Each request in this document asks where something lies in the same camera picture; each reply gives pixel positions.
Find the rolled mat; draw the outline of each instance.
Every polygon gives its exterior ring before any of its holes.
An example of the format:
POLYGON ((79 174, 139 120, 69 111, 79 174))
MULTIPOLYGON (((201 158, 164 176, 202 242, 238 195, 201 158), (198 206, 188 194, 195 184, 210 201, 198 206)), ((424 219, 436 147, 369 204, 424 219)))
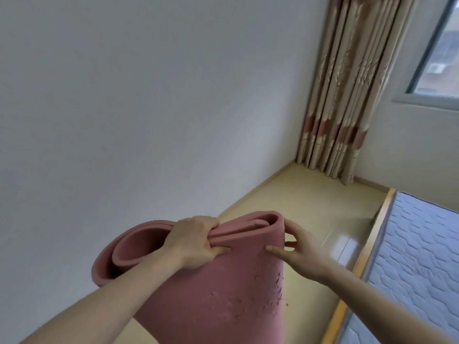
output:
MULTIPOLYGON (((175 222, 142 223, 113 240, 91 275, 102 287, 160 248, 175 222)), ((283 262, 266 245, 284 246, 284 219, 258 211, 210 231, 211 246, 231 252, 160 286, 134 318, 161 344, 281 344, 283 262)))

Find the forearm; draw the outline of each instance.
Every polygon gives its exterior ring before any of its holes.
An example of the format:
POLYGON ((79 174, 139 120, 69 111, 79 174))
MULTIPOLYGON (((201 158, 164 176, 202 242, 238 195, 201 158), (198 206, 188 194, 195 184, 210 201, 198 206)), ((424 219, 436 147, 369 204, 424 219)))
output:
POLYGON ((337 263, 324 284, 335 292, 382 343, 450 344, 448 338, 337 263))
POLYGON ((175 256, 158 250, 61 312, 22 343, 112 343, 150 295, 179 269, 175 256))

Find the window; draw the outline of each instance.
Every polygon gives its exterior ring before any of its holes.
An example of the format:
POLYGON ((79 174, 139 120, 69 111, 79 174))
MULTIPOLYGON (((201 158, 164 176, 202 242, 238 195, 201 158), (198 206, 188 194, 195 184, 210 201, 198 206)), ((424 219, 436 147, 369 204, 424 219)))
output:
POLYGON ((459 98, 459 0, 451 0, 410 93, 459 98))

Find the blue mattress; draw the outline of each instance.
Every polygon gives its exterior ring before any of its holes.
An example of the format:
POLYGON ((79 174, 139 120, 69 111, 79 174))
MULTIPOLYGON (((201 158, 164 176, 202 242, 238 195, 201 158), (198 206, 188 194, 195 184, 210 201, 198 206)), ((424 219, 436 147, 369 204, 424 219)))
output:
MULTIPOLYGON (((364 280, 459 342, 459 214, 397 192, 364 280)), ((378 343, 352 313, 337 343, 378 343)))

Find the floor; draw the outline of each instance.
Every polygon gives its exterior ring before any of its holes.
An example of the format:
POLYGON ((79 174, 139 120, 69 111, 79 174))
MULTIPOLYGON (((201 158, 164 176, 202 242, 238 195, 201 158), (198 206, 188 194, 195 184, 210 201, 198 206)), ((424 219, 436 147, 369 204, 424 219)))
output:
MULTIPOLYGON (((275 210, 311 231, 324 251, 352 268, 386 194, 366 185, 344 186, 319 171, 292 164, 224 212, 221 222, 275 210)), ((284 344, 319 343, 338 301, 326 287, 284 269, 284 344)), ((157 343, 132 320, 116 344, 157 343)))

